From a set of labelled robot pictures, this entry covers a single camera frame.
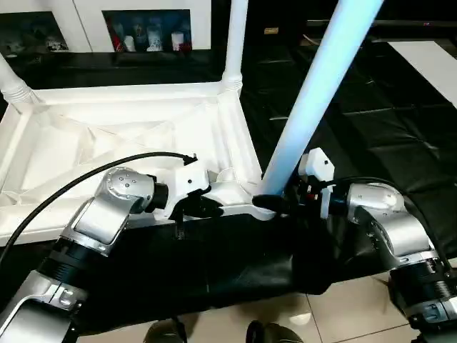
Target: bottle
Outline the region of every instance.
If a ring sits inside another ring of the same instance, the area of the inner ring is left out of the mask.
[[[171,34],[171,43],[173,44],[173,51],[180,51],[184,44],[184,34],[176,31]]]
[[[134,38],[132,36],[126,36],[126,38],[124,39],[124,44],[126,45],[127,51],[136,51]]]
[[[149,48],[147,51],[163,51],[162,46],[162,22],[160,18],[151,18],[147,29]]]
[[[148,46],[148,36],[144,29],[143,19],[137,16],[133,20],[134,22],[134,41],[136,50],[145,51]]]

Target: white floor tile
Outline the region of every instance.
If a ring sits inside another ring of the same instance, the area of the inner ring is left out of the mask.
[[[409,325],[405,325],[404,327],[396,327],[395,329],[350,339],[344,343],[409,343],[418,335],[418,330],[413,330]]]
[[[288,327],[304,343],[321,343],[308,300],[302,294],[181,316],[186,324],[189,343],[244,343],[248,325],[255,319]],[[81,337],[78,343],[142,343],[150,325],[140,324],[105,334]]]
[[[363,336],[406,324],[392,305],[387,274],[333,284],[320,296],[308,296],[323,343]]]
[[[104,334],[79,337],[77,343],[143,343],[143,339],[152,323],[123,327]]]
[[[189,343],[244,343],[247,327],[255,319],[288,327],[305,343],[321,343],[307,298],[301,294],[203,312]]]

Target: white plastic piece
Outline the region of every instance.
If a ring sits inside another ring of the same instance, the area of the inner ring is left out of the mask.
[[[335,166],[330,159],[325,155],[321,148],[312,149],[308,154],[301,157],[298,165],[298,175],[313,176],[319,181],[333,180]],[[321,194],[321,218],[328,218],[328,208],[330,206],[330,197],[333,186],[328,186],[322,189]]]
[[[170,217],[176,204],[185,199],[189,193],[198,189],[205,191],[209,188],[208,171],[202,161],[176,168],[161,181],[169,188],[169,200],[164,209],[165,217]]]
[[[333,179],[335,166],[325,155],[321,148],[312,149],[308,154],[301,157],[298,166],[298,175],[313,175],[319,181],[330,181]]]
[[[233,0],[231,2],[226,69],[222,76],[223,83],[230,90],[240,91],[242,87],[241,60],[243,58],[247,14],[248,0]]]
[[[281,194],[383,0],[340,0],[261,182]]]

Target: robotic arm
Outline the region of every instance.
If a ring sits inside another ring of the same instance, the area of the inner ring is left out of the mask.
[[[84,305],[130,215],[162,209],[163,217],[179,221],[180,204],[192,195],[198,201],[209,189],[199,161],[176,170],[165,184],[129,168],[110,169],[1,313],[0,342],[75,342],[71,318]]]
[[[304,155],[298,167],[299,206],[320,202],[322,219],[343,215],[366,232],[390,271],[391,301],[411,327],[421,331],[418,342],[457,342],[455,274],[422,223],[407,210],[402,194],[379,182],[335,184],[333,172],[321,149]]]

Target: black tablecloth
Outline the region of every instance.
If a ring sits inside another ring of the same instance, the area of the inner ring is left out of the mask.
[[[315,48],[247,46],[241,103],[265,169]],[[16,59],[35,89],[217,81],[222,51],[190,54],[57,54]],[[313,136],[336,176],[373,176],[411,192],[449,257],[457,256],[457,110],[388,44],[366,44]],[[79,320],[84,332],[287,292],[319,293],[334,281],[382,271],[363,230],[250,216],[123,234]],[[6,301],[52,242],[17,246],[2,280]]]

